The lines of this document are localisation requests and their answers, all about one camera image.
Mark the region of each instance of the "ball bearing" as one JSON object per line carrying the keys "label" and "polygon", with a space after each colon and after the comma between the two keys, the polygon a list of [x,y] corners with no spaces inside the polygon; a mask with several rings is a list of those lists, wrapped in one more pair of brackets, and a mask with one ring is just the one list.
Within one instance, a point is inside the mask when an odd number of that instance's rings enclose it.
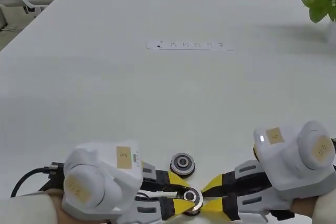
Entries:
{"label": "ball bearing", "polygon": [[187,153],[177,153],[172,157],[170,170],[181,178],[188,178],[195,172],[195,161]]}
{"label": "ball bearing", "polygon": [[177,193],[177,197],[179,199],[184,199],[195,203],[195,206],[192,209],[184,212],[183,214],[187,216],[196,216],[200,213],[201,207],[203,206],[203,196],[199,190],[191,187],[184,193]]}

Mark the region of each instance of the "table surface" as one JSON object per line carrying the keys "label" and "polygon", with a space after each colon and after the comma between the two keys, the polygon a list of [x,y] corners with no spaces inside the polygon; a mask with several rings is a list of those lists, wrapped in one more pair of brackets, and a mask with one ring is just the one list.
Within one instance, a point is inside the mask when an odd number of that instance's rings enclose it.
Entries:
{"label": "table surface", "polygon": [[[311,23],[300,0],[55,0],[0,53],[0,198],[89,141],[137,139],[158,169],[188,152],[189,182],[203,188],[254,158],[258,126],[316,119],[336,134],[327,26]],[[160,39],[235,51],[146,48]]]}

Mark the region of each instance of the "power strip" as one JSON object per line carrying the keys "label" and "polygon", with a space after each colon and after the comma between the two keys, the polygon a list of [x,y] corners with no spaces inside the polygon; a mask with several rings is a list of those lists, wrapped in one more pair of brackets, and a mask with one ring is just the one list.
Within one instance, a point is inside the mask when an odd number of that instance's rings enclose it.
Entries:
{"label": "power strip", "polygon": [[211,51],[234,51],[232,46],[218,42],[169,42],[151,41],[147,43],[147,49],[159,50],[211,50]]}

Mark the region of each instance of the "label sticker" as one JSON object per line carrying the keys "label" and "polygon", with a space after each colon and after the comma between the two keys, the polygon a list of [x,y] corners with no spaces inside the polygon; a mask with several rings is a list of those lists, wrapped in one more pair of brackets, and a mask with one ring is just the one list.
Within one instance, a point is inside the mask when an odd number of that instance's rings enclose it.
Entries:
{"label": "label sticker", "polygon": [[334,151],[334,146],[327,136],[320,136],[313,146],[311,154],[318,162],[323,163],[328,157],[330,151]]}
{"label": "label sticker", "polygon": [[86,190],[74,175],[69,175],[66,178],[64,187],[83,204],[86,204],[91,197],[91,192]]}
{"label": "label sticker", "polygon": [[284,142],[279,127],[266,130],[266,135],[270,144],[279,144]]}
{"label": "label sticker", "polygon": [[117,168],[132,169],[132,155],[130,147],[117,146]]}

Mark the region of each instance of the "person's hand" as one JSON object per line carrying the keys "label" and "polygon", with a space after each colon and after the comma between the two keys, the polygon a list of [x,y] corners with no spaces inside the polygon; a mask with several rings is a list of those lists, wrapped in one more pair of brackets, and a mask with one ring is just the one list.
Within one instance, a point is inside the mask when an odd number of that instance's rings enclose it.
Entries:
{"label": "person's hand", "polygon": [[101,224],[106,222],[103,220],[102,221],[77,220],[62,210],[61,202],[64,194],[62,190],[50,189],[47,190],[46,193],[51,197],[51,200],[54,203],[58,224]]}
{"label": "person's hand", "polygon": [[307,198],[307,199],[295,199],[292,203],[290,211],[294,214],[313,217],[315,204],[317,197]]}

